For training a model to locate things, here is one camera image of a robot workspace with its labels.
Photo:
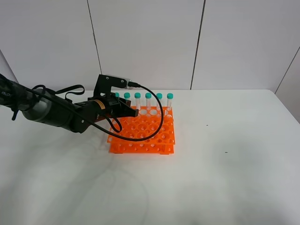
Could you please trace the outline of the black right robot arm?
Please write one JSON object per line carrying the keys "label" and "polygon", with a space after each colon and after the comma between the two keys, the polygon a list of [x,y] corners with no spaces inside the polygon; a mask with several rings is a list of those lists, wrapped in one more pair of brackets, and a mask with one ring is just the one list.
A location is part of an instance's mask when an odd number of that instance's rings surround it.
{"label": "black right robot arm", "polygon": [[0,104],[13,111],[13,120],[16,119],[17,113],[21,112],[28,120],[61,127],[74,133],[83,133],[90,126],[90,122],[135,116],[130,101],[111,92],[112,87],[126,86],[127,81],[123,78],[99,75],[93,96],[86,101],[73,103],[71,99],[58,95],[73,94],[73,90],[82,88],[82,85],[59,91],[37,85],[29,90],[1,76]]}

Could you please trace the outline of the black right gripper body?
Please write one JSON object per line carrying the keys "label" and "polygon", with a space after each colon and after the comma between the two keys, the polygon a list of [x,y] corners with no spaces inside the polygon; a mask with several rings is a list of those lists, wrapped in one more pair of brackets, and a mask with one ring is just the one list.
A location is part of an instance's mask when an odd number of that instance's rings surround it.
{"label": "black right gripper body", "polygon": [[121,100],[115,95],[89,98],[82,102],[82,113],[84,118],[92,122],[122,117]]}

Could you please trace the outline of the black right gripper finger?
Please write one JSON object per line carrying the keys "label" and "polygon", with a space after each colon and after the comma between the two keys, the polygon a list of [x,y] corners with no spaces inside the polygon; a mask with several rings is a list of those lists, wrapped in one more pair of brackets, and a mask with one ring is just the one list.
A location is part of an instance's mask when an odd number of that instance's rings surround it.
{"label": "black right gripper finger", "polygon": [[121,103],[116,110],[116,117],[137,117],[137,109],[132,108],[130,103]]}
{"label": "black right gripper finger", "polygon": [[117,97],[116,101],[117,101],[117,106],[118,107],[125,107],[125,106],[127,106],[127,100],[125,100],[123,98]]}

